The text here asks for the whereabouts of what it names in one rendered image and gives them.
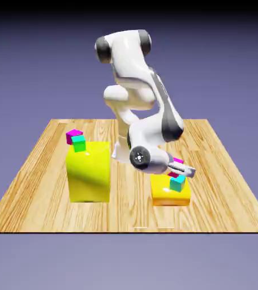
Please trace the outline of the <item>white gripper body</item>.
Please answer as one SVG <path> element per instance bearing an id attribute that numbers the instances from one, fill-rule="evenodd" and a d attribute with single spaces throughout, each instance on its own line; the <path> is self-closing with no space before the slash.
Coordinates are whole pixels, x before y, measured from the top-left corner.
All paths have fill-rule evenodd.
<path id="1" fill-rule="evenodd" d="M 193 178 L 196 171 L 195 168 L 179 162 L 169 163 L 168 168 L 176 174 L 183 175 L 189 178 Z"/>

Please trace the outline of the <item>small pink cube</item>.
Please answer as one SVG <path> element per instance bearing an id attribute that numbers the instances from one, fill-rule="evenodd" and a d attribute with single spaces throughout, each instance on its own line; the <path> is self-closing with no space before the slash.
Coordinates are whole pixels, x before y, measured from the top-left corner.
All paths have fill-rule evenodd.
<path id="1" fill-rule="evenodd" d="M 176 157 L 174 158 L 174 161 L 176 161 L 176 162 L 178 162 L 178 163 L 181 163 L 181 164 L 184 163 L 184 160 L 182 160 L 182 159 L 178 159 L 178 158 L 176 158 Z M 174 177 L 174 178 L 177 178 L 177 177 L 179 176 L 179 174 L 174 173 L 174 172 L 169 172 L 167 175 L 170 176 L 170 177 Z"/>

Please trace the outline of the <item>small cyan cube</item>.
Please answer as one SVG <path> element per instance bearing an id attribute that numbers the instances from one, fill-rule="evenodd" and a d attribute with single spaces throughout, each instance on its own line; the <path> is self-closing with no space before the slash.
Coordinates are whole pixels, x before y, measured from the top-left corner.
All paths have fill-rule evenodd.
<path id="1" fill-rule="evenodd" d="M 181 192 L 184 188 L 184 184 L 186 181 L 186 177 L 179 175 L 178 177 L 171 177 L 170 178 L 170 190 Z"/>

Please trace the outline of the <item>small green cube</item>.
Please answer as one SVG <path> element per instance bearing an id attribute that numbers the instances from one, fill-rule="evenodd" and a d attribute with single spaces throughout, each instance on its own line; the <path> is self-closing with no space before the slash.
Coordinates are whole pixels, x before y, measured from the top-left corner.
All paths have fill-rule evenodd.
<path id="1" fill-rule="evenodd" d="M 86 141 L 84 135 L 72 137 L 72 145 L 75 152 L 82 152 L 86 150 Z"/>

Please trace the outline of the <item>small magenta cube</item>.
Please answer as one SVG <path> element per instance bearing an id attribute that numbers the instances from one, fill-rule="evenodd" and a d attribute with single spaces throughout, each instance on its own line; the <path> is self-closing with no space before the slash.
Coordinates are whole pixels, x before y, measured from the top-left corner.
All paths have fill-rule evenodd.
<path id="1" fill-rule="evenodd" d="M 72 137 L 83 135 L 83 132 L 77 129 L 70 130 L 66 133 L 66 142 L 69 145 L 72 145 Z"/>

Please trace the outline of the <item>large orange box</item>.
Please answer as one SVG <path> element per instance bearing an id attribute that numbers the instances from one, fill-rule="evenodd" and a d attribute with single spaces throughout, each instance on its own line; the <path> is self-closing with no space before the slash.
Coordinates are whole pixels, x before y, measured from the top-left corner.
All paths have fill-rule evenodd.
<path id="1" fill-rule="evenodd" d="M 191 190 L 186 178 L 181 192 L 170 190 L 170 176 L 152 174 L 150 176 L 151 194 L 154 206 L 188 206 Z"/>

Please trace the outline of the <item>large yellow box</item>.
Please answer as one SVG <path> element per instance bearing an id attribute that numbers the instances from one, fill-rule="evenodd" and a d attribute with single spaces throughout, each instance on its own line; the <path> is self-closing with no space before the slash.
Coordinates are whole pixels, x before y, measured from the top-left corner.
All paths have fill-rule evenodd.
<path id="1" fill-rule="evenodd" d="M 110 166 L 110 142 L 87 142 L 80 152 L 71 146 L 66 156 L 70 202 L 109 202 Z"/>

